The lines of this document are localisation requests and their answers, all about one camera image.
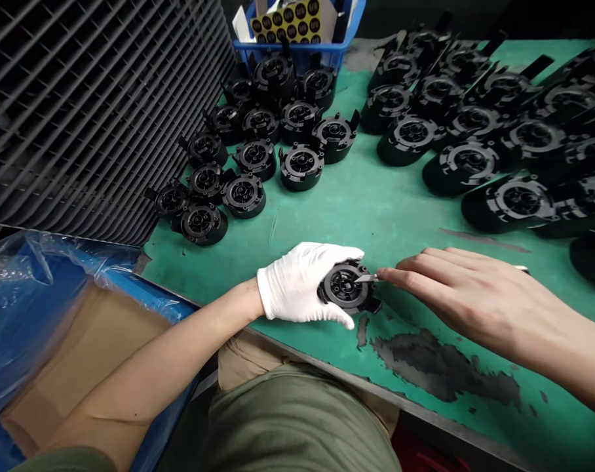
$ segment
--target brown cardboard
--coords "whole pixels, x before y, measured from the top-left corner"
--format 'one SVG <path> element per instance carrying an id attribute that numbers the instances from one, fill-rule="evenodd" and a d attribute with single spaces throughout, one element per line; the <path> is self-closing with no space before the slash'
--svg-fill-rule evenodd
<path id="1" fill-rule="evenodd" d="M 128 296 L 91 285 L 61 346 L 1 413 L 1 425 L 26 457 L 125 359 L 169 327 Z"/>

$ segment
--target green workbench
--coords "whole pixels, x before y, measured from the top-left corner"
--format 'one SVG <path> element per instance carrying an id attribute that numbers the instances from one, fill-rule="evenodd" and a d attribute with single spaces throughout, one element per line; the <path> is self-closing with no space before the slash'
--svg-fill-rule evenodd
<path id="1" fill-rule="evenodd" d="M 493 59 L 521 70 L 545 53 L 556 62 L 542 79 L 589 46 L 507 41 Z M 371 75 L 344 68 L 326 115 L 350 118 L 360 111 Z M 421 170 L 433 152 L 409 167 L 387 167 L 376 155 L 378 140 L 359 129 L 346 159 L 326 166 L 320 182 L 304 193 L 286 191 L 278 171 L 264 184 L 265 210 L 252 220 L 230 217 L 227 235 L 215 246 L 197 247 L 159 223 L 144 246 L 152 260 L 143 277 L 207 304 L 302 241 L 359 247 L 370 271 L 395 266 L 428 246 L 456 246 L 527 266 L 595 321 L 595 287 L 573 270 L 567 241 L 542 240 L 530 231 L 475 234 L 461 216 L 459 199 L 426 190 Z M 232 160 L 227 166 L 236 168 Z M 419 417 L 439 418 L 443 429 L 463 431 L 472 442 L 487 439 L 549 470 L 595 470 L 595 413 L 553 382 L 460 337 L 414 297 L 384 285 L 377 291 L 385 306 L 377 315 L 357 316 L 354 331 L 334 323 L 267 320 L 250 328 L 332 372 L 360 379 L 385 398 L 393 395 Z"/>

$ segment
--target radiator grille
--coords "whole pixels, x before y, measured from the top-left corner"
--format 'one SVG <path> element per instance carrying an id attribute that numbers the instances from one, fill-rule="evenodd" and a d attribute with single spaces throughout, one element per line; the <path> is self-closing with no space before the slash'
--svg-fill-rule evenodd
<path id="1" fill-rule="evenodd" d="M 233 64 L 219 0 L 0 1 L 0 224 L 142 245 Z"/>

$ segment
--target blue plastic crate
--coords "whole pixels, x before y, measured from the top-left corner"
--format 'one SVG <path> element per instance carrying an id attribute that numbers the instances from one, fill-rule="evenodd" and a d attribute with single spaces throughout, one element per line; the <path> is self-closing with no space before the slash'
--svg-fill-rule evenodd
<path id="1" fill-rule="evenodd" d="M 311 63 L 311 54 L 315 52 L 321 52 L 323 66 L 335 67 L 335 70 L 337 71 L 341 69 L 345 52 L 348 50 L 350 41 L 352 41 L 356 35 L 359 23 L 361 23 L 363 10 L 365 10 L 365 1 L 366 0 L 358 0 L 356 2 L 353 17 L 351 18 L 351 22 L 348 25 L 347 31 L 345 33 L 345 40 L 342 43 L 328 43 L 318 45 L 291 44 L 291 57 L 293 58 L 298 73 L 304 73 L 309 69 L 309 65 Z M 267 0 L 267 2 L 269 6 L 271 6 L 274 3 L 274 0 Z M 346 14 L 349 14 L 350 6 L 351 2 L 346 1 L 344 4 L 344 11 L 346 11 Z M 250 29 L 250 34 L 252 33 L 252 29 L 249 25 L 249 21 L 255 16 L 256 9 L 254 7 L 254 2 L 252 2 L 252 4 L 249 6 L 245 13 L 245 17 L 248 21 L 248 28 Z M 282 45 L 241 43 L 240 41 L 234 40 L 234 49 L 236 49 L 240 53 L 241 60 L 245 64 L 248 64 L 247 58 L 250 54 L 254 55 L 254 59 L 256 59 L 256 62 L 258 63 L 258 61 L 260 61 L 260 59 L 265 55 L 268 49 L 282 50 Z"/>

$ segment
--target gloved hand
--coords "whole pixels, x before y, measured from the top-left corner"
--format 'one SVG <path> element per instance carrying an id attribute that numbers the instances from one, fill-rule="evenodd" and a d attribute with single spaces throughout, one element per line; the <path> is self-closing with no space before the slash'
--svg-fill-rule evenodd
<path id="1" fill-rule="evenodd" d="M 360 260 L 361 249 L 319 243 L 301 243 L 273 264 L 258 269 L 256 279 L 268 319 L 333 320 L 353 329 L 352 317 L 335 304 L 325 304 L 317 287 L 338 262 Z"/>

